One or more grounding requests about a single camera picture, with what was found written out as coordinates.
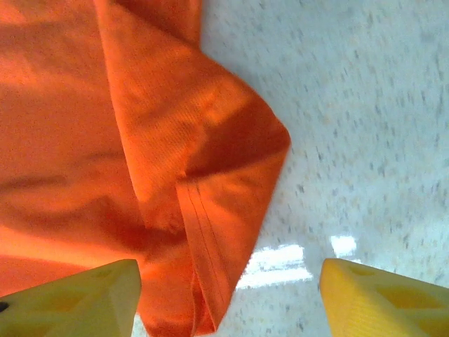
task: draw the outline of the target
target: speckled floor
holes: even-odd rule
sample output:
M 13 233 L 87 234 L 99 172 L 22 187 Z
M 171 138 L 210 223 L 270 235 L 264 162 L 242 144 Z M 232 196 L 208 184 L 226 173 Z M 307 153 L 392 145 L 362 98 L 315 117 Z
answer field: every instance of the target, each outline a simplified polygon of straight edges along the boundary
M 329 336 L 327 257 L 449 286 L 449 0 L 205 2 L 204 51 L 293 139 L 216 336 Z

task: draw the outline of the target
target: tile floor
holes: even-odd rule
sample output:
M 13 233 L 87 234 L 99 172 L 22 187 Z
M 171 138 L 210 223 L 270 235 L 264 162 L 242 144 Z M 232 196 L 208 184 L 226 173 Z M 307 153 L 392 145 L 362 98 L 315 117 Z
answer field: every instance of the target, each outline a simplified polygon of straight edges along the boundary
M 293 139 L 216 336 L 330 336 L 327 257 L 449 286 L 449 0 L 205 2 L 204 51 Z

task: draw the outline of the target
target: yellow plastic object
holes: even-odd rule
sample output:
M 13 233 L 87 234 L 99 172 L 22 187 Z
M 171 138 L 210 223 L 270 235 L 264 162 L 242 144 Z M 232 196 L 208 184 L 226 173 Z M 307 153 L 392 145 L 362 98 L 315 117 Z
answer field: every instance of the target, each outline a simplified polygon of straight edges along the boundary
M 333 337 L 448 337 L 449 289 L 340 259 L 324 261 Z
M 135 260 L 120 260 L 0 298 L 0 337 L 130 337 L 140 297 Z

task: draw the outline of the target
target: cloth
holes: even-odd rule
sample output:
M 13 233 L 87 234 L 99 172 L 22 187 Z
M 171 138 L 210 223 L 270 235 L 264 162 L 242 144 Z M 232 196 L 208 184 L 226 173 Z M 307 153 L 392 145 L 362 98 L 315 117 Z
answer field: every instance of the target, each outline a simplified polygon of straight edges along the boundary
M 287 131 L 200 0 L 0 2 L 0 296 L 134 258 L 152 336 L 215 331 Z

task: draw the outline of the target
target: orange fabric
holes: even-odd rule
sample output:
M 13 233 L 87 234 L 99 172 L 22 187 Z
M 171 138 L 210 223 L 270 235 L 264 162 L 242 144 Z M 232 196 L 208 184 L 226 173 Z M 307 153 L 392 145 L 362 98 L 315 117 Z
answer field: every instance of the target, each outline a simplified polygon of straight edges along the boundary
M 1 0 L 0 296 L 122 258 L 154 337 L 216 330 L 290 139 L 200 0 Z

